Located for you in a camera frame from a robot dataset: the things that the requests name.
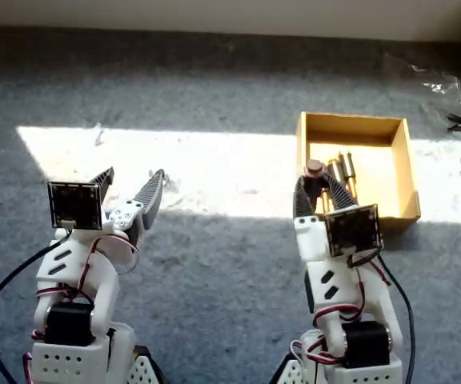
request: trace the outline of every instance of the gray carpet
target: gray carpet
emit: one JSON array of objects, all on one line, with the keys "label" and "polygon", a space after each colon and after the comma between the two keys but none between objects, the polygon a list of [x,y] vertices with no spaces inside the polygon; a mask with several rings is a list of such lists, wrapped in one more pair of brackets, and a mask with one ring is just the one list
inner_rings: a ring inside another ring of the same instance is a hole
[{"label": "gray carpet", "polygon": [[[122,276],[114,318],[136,329],[173,384],[268,382],[311,324],[285,175],[299,112],[407,117],[423,217],[387,239],[385,259],[415,311],[413,382],[461,382],[461,135],[447,134],[434,113],[433,102],[449,107],[445,98],[410,79],[393,87],[385,53],[446,70],[461,85],[461,46],[0,30],[0,280],[51,238],[47,177],[84,176],[115,160],[142,170],[141,181],[163,166],[163,211],[138,269]],[[98,122],[102,145],[92,148]],[[261,142],[262,160],[233,167]],[[131,179],[122,177],[113,198]],[[0,353],[20,382],[37,268],[0,297]],[[393,300],[407,337],[394,291]]]}]

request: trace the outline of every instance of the red wire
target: red wire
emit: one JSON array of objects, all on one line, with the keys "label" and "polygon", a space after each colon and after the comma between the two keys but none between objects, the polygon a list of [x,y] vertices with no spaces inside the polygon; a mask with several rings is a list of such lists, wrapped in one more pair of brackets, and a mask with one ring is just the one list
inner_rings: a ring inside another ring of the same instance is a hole
[{"label": "red wire", "polygon": [[30,372],[31,354],[24,354],[22,356],[22,368],[24,368],[24,376],[26,377],[26,384],[33,384],[33,378]]},{"label": "red wire", "polygon": [[90,256],[95,252],[95,250],[97,250],[98,243],[104,238],[118,238],[126,242],[133,250],[136,249],[136,247],[133,246],[133,244],[131,244],[129,240],[127,240],[126,238],[122,236],[118,236],[117,234],[106,234],[106,235],[103,235],[101,238],[96,238],[95,241],[92,243],[92,246],[90,247],[90,253],[88,254],[88,257],[86,258],[85,266],[81,273],[81,277],[79,278],[79,283],[78,283],[79,290],[81,290],[83,286],[85,285],[86,276],[88,275],[88,270],[90,269],[90,264],[88,263],[90,261]]},{"label": "red wire", "polygon": [[389,286],[391,284],[391,282],[387,280],[387,277],[383,273],[382,269],[378,265],[376,265],[376,263],[373,262],[372,260],[369,263],[373,266],[373,268],[376,269],[376,272],[378,272],[378,274],[380,275],[380,278],[382,278],[383,282],[385,282]]},{"label": "red wire", "polygon": [[313,350],[321,346],[324,341],[325,341],[325,338],[321,337],[317,342],[315,342],[313,345],[307,348],[307,352],[312,352]]},{"label": "red wire", "polygon": [[360,320],[362,317],[362,313],[364,311],[364,306],[366,305],[366,291],[364,290],[364,283],[362,281],[362,276],[360,275],[359,268],[357,268],[357,276],[359,277],[359,289],[360,289],[360,295],[362,297],[362,304],[360,305],[359,311],[351,316],[350,318],[347,318],[346,316],[340,316],[342,320],[345,322],[357,322]]}]

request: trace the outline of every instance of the white plastic object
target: white plastic object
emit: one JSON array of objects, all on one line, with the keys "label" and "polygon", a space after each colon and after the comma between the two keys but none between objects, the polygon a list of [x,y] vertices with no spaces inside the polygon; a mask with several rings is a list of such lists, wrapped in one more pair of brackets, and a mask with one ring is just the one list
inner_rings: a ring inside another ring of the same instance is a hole
[{"label": "white plastic object", "polygon": [[277,381],[278,384],[306,384],[303,368],[298,360],[290,360]]},{"label": "white plastic object", "polygon": [[[77,286],[85,266],[88,246],[74,239],[63,243],[49,252],[37,272],[39,290],[66,283]],[[90,257],[90,269],[86,275],[83,290],[95,296],[90,330],[94,336],[106,335],[114,312],[119,291],[118,274],[110,260],[99,252]],[[34,323],[38,330],[44,330],[49,308],[58,301],[58,294],[46,294],[38,299]]]},{"label": "white plastic object", "polygon": [[296,242],[303,262],[323,260],[329,254],[325,222],[315,216],[295,219]]},{"label": "white plastic object", "polygon": [[143,211],[144,207],[141,202],[127,200],[125,204],[120,204],[110,213],[110,220],[114,223],[116,230],[127,230],[132,226],[134,218],[141,215]]},{"label": "white plastic object", "polygon": [[159,384],[156,373],[147,356],[138,356],[129,371],[127,384]]},{"label": "white plastic object", "polygon": [[84,347],[36,342],[31,351],[34,384],[106,383],[109,343],[107,336]]},{"label": "white plastic object", "polygon": [[402,384],[401,360],[391,354],[388,366],[366,366],[363,368],[343,368],[326,366],[325,373],[329,384]]},{"label": "white plastic object", "polygon": [[[113,341],[96,338],[89,346],[61,346],[36,342],[32,349],[31,374],[34,384],[123,383],[133,361],[136,337],[131,327],[114,322]],[[111,359],[108,365],[109,348]]]}]

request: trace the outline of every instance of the cable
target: cable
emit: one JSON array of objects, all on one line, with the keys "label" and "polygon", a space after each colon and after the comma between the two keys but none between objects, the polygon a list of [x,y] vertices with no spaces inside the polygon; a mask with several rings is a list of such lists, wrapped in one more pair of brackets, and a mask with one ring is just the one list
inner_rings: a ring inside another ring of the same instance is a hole
[{"label": "cable", "polygon": [[22,368],[24,368],[24,377],[26,378],[26,384],[33,384],[33,378],[31,377],[31,354],[27,353],[22,356]]},{"label": "cable", "polygon": [[131,242],[129,242],[129,240],[127,240],[126,238],[123,238],[122,236],[118,236],[117,234],[104,234],[102,236],[99,236],[99,237],[95,238],[94,241],[90,245],[89,253],[88,253],[88,256],[86,257],[86,261],[85,261],[85,266],[83,267],[83,271],[82,271],[81,276],[79,277],[79,281],[78,281],[78,290],[79,291],[81,291],[81,289],[85,285],[86,276],[88,275],[88,270],[90,269],[90,264],[89,264],[90,256],[97,250],[98,243],[101,240],[103,240],[104,238],[113,238],[115,240],[123,242],[123,243],[127,244],[137,254],[136,263],[127,272],[131,272],[138,265],[140,251],[138,250],[138,248],[136,246],[134,246]]},{"label": "cable", "polygon": [[[47,246],[46,248],[43,248],[42,250],[40,250],[39,252],[37,252],[36,254],[31,256],[30,258],[28,258],[23,264],[21,264],[20,266],[15,268],[12,272],[10,272],[10,274],[8,276],[6,276],[3,279],[2,282],[0,282],[0,293],[5,288],[5,286],[7,286],[8,283],[11,282],[15,278],[15,276],[17,276],[18,274],[23,272],[25,268],[27,268],[32,263],[34,263],[37,260],[39,260],[40,258],[42,258],[45,254],[47,254],[48,252],[51,252],[53,249],[55,249],[55,248],[59,247],[61,244],[63,244],[70,237],[70,234],[71,234],[71,232],[67,232],[67,235],[63,239],[56,242],[55,244],[52,244],[50,246]],[[5,364],[3,363],[1,358],[0,358],[0,372],[5,377],[6,381],[9,384],[17,384],[17,382],[12,377],[12,375],[10,374],[8,369],[5,367]]]},{"label": "cable", "polygon": [[391,282],[387,280],[387,278],[385,277],[385,274],[380,269],[380,267],[377,266],[376,263],[373,262],[372,260],[369,263],[373,266],[373,268],[375,268],[376,272],[378,272],[378,274],[380,275],[380,278],[383,280],[383,282],[385,282],[388,286],[390,286]]},{"label": "cable", "polygon": [[64,293],[68,299],[71,301],[78,296],[83,296],[92,307],[94,307],[94,300],[82,290],[74,288],[66,283],[60,284],[60,286],[52,286],[51,288],[44,288],[43,290],[38,290],[36,295],[43,296],[44,294],[60,294]]},{"label": "cable", "polygon": [[408,369],[407,369],[407,377],[405,378],[405,384],[410,384],[412,382],[412,376],[414,375],[414,364],[415,364],[415,326],[414,326],[414,311],[412,310],[412,305],[410,304],[410,300],[408,299],[407,294],[399,284],[398,280],[394,277],[391,270],[387,267],[385,262],[383,261],[382,256],[378,255],[378,261],[382,265],[383,270],[387,273],[391,281],[394,283],[396,288],[401,294],[405,305],[407,306],[408,312],[408,327],[410,331],[410,360],[408,362]]},{"label": "cable", "polygon": [[362,276],[360,275],[359,268],[355,268],[355,271],[357,272],[357,277],[359,278],[359,290],[360,290],[360,296],[362,298],[362,304],[360,305],[357,313],[353,314],[349,318],[347,318],[346,316],[342,314],[339,315],[341,320],[345,322],[357,322],[358,320],[360,320],[360,318],[362,317],[363,311],[364,311],[364,306],[366,306],[366,290],[364,289],[364,283],[362,281]]}]

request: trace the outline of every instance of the clear plastic bag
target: clear plastic bag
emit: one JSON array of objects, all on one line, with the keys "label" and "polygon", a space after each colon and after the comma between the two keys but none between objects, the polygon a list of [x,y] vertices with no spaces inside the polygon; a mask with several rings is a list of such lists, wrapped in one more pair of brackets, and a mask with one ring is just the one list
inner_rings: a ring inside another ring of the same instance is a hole
[{"label": "clear plastic bag", "polygon": [[461,86],[456,76],[415,66],[391,54],[383,55],[383,73],[390,94],[431,106],[435,111],[459,112]]}]

